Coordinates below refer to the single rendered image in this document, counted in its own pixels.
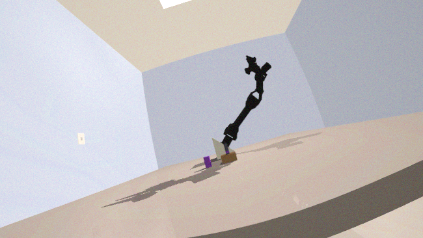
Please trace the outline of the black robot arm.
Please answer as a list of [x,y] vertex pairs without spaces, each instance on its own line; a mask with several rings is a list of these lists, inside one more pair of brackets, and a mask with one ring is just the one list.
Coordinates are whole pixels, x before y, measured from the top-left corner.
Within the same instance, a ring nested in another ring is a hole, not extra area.
[[[229,126],[225,129],[224,135],[226,135],[226,136],[224,137],[223,141],[221,142],[222,144],[224,144],[224,141],[225,141],[227,143],[228,147],[229,147],[233,140],[235,140],[235,141],[237,140],[238,132],[239,132],[239,126],[242,124],[242,122],[244,121],[244,119],[248,115],[248,113],[251,111],[251,109],[256,108],[257,105],[259,105],[259,103],[262,100],[262,94],[264,92],[263,81],[266,79],[266,76],[267,76],[266,72],[268,72],[268,70],[270,68],[272,68],[270,63],[266,62],[261,67],[261,69],[258,69],[255,72],[256,75],[255,75],[254,78],[256,80],[256,89],[249,94],[249,97],[245,101],[245,106],[244,106],[242,112],[240,113],[240,115],[236,118],[235,122],[233,124],[229,124]],[[245,70],[245,73],[248,74],[248,75],[250,74],[250,72],[254,72],[251,65],[250,65],[250,67],[245,68],[244,70]],[[259,93],[258,99],[255,98],[255,96],[253,96],[254,92]]]

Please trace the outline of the purple marker cap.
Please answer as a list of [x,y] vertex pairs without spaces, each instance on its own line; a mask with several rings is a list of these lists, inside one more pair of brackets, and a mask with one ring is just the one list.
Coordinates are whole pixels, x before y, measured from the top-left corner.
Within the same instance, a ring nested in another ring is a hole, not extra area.
[[203,159],[204,159],[204,164],[205,164],[206,168],[212,166],[211,161],[210,161],[210,156],[203,157]]

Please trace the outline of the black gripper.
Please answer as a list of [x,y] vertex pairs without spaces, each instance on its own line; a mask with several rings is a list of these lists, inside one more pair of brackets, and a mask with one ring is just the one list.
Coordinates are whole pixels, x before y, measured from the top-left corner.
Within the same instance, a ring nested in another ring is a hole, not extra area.
[[248,62],[248,64],[249,64],[249,67],[250,67],[250,65],[252,66],[252,68],[253,68],[253,70],[254,70],[254,73],[255,73],[258,69],[261,69],[261,68],[257,65],[256,58],[255,58],[255,57],[254,57],[254,58],[252,58],[252,57],[249,57],[249,56],[247,56],[247,55],[246,55],[246,59],[247,59],[247,62]]

